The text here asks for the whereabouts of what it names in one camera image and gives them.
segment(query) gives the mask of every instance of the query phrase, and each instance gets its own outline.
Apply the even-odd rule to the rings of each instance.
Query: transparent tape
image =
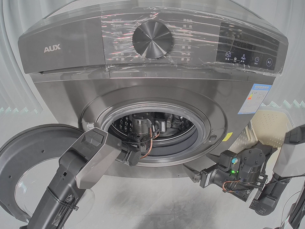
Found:
[[[171,50],[157,59],[143,57],[133,46],[135,29],[150,20],[164,24],[173,38]],[[128,71],[171,65],[277,76],[282,73],[288,41],[263,22],[257,18],[256,24],[250,24],[212,13],[164,7],[102,12],[106,68]]]

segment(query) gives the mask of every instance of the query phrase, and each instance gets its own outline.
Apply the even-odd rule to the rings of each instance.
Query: aux logo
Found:
[[[44,52],[51,52],[51,51],[54,51],[54,50],[60,50],[60,47],[59,47],[60,44],[58,45],[53,45],[53,46],[49,46],[49,47],[45,47],[44,48]]]

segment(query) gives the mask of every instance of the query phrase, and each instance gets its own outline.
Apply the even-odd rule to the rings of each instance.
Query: control panel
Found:
[[[221,23],[216,62],[274,70],[279,41],[232,23]]]
[[[106,64],[172,63],[274,70],[279,41],[223,18],[135,8],[101,16]]]
[[[134,8],[101,16],[106,64],[215,62],[219,20],[188,11]]]

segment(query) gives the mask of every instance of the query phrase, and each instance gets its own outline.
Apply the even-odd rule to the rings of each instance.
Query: gray washing machine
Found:
[[[151,153],[108,175],[170,178],[233,144],[281,74],[288,40],[231,0],[75,0],[18,46],[60,124],[128,142],[132,115],[158,122]]]

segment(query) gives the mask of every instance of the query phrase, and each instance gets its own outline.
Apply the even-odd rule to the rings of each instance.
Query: china energy label sticker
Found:
[[[255,114],[269,92],[271,86],[272,85],[253,84],[253,87],[238,114]]]

